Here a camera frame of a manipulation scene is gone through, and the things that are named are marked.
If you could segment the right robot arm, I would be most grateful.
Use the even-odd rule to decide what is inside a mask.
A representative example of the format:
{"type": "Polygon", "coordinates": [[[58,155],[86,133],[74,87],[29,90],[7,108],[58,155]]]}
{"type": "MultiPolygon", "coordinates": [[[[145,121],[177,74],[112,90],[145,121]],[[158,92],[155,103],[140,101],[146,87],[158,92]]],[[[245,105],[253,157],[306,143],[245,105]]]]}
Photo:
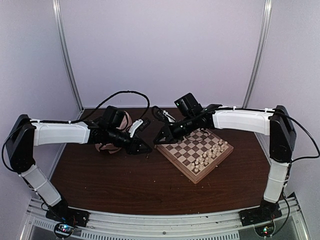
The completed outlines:
{"type": "Polygon", "coordinates": [[[164,123],[153,141],[156,145],[175,144],[198,129],[232,129],[269,137],[269,176],[263,199],[256,210],[259,220],[268,220],[276,212],[293,162],[297,133],[287,109],[282,105],[265,109],[228,107],[221,104],[202,107],[192,93],[187,93],[174,103],[184,116],[180,121],[158,106],[151,108],[152,115],[164,123]]]}

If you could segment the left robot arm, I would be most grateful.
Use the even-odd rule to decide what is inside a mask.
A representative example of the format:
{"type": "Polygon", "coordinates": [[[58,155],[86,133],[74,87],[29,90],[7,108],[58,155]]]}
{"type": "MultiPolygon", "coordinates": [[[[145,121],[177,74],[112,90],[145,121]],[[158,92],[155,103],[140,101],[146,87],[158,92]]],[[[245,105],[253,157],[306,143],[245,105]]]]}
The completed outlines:
{"type": "Polygon", "coordinates": [[[138,119],[129,130],[121,129],[123,119],[127,118],[125,111],[114,106],[108,106],[103,115],[94,121],[39,120],[22,114],[4,141],[1,152],[8,155],[7,169],[20,175],[38,193],[55,217],[61,222],[67,222],[72,218],[72,211],[64,197],[36,165],[34,147],[65,143],[111,144],[124,149],[129,155],[149,154],[152,148],[136,135],[144,121],[138,119]]]}

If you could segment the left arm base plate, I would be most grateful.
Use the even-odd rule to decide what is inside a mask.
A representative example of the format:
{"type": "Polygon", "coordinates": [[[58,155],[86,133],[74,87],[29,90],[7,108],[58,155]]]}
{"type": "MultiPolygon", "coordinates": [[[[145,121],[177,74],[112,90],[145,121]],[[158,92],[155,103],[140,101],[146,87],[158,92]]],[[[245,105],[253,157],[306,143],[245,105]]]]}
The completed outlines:
{"type": "Polygon", "coordinates": [[[51,210],[48,210],[45,214],[47,219],[51,219],[60,223],[66,223],[72,227],[86,227],[89,220],[90,213],[85,210],[79,210],[74,208],[68,208],[67,213],[63,216],[54,214],[51,210]]]}

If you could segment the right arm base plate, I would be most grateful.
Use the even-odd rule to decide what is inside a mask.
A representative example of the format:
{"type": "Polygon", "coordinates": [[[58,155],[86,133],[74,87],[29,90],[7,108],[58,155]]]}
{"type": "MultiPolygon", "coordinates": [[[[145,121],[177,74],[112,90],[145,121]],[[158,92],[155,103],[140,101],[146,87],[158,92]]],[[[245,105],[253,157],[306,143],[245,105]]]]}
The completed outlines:
{"type": "Polygon", "coordinates": [[[239,212],[240,221],[243,227],[249,225],[257,225],[264,222],[272,221],[282,216],[281,210],[276,209],[271,212],[266,208],[250,208],[239,212]]]}

